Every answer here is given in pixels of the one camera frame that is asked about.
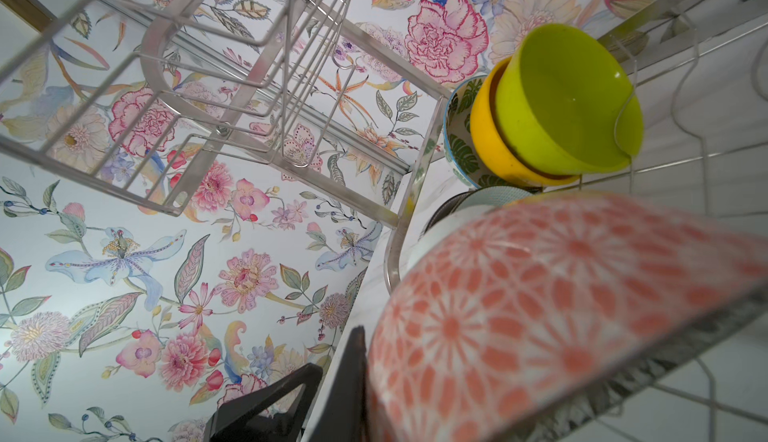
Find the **pink striped ceramic bowl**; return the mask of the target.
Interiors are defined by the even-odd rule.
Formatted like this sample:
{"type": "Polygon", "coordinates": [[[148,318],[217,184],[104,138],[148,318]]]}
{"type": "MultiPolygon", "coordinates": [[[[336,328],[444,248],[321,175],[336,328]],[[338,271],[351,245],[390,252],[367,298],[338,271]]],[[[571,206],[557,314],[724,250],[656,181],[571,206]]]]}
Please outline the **pink striped ceramic bowl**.
{"type": "Polygon", "coordinates": [[[497,208],[490,203],[465,204],[465,200],[469,197],[469,192],[460,193],[448,199],[436,210],[426,223],[418,241],[404,250],[407,260],[401,267],[402,276],[405,276],[449,235],[497,208]]]}

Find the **green leaf pattern bowl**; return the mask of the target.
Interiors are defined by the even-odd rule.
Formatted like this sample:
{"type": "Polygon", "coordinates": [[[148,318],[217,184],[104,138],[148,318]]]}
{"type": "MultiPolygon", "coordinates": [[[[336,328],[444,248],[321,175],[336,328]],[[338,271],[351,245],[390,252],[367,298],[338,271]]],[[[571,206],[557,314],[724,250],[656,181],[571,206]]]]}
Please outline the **green leaf pattern bowl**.
{"type": "Polygon", "coordinates": [[[482,162],[470,134],[471,109],[486,76],[465,80],[453,91],[442,123],[445,158],[453,173],[473,189],[508,186],[482,162]]]}

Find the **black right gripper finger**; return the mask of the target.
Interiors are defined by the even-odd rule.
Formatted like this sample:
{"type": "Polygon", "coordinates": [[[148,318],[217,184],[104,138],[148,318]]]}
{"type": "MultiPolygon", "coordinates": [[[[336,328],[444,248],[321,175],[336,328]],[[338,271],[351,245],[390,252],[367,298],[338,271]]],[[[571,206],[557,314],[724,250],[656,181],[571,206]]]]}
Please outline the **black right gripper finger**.
{"type": "Polygon", "coordinates": [[[367,439],[367,348],[365,329],[351,330],[339,369],[311,442],[361,442],[367,439]]]}

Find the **lime green bowl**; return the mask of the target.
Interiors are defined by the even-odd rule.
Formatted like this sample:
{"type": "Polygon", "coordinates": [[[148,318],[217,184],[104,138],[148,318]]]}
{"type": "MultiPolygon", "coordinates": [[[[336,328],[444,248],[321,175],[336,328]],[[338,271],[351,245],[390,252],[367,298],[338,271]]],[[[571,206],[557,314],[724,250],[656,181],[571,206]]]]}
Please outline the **lime green bowl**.
{"type": "Polygon", "coordinates": [[[498,81],[494,108],[505,143],[550,175],[617,172],[643,143],[629,77],[605,47],[572,26],[542,25],[523,39],[498,81]]]}

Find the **black white speckled bowl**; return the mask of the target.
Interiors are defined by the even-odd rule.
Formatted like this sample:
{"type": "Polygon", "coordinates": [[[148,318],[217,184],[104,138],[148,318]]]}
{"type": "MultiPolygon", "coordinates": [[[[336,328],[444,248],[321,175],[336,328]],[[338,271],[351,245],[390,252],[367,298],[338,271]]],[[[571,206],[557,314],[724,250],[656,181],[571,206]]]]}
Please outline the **black white speckled bowl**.
{"type": "Polygon", "coordinates": [[[370,436],[509,434],[766,281],[765,237],[628,195],[493,210],[394,290],[368,352],[370,436]]]}

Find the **yellow bowl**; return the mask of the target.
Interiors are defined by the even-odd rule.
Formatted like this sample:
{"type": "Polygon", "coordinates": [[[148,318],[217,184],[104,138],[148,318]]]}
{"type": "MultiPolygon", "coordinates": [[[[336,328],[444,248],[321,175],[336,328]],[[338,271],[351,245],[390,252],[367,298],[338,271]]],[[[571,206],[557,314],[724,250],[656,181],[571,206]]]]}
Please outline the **yellow bowl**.
{"type": "Polygon", "coordinates": [[[470,111],[469,130],[474,148],[491,173],[504,183],[523,189],[544,189],[575,183],[577,176],[555,176],[524,163],[501,137],[496,124],[495,95],[511,58],[498,63],[484,79],[470,111]]]}

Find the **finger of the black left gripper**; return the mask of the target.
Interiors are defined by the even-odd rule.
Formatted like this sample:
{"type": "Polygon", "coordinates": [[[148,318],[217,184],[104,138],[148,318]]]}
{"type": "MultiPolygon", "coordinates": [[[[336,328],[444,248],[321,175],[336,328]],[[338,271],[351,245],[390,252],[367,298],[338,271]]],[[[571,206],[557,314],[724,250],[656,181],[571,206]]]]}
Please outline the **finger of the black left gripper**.
{"type": "Polygon", "coordinates": [[[308,363],[278,382],[224,402],[208,420],[204,441],[298,441],[324,375],[308,363]],[[286,412],[265,412],[299,390],[286,412]]]}

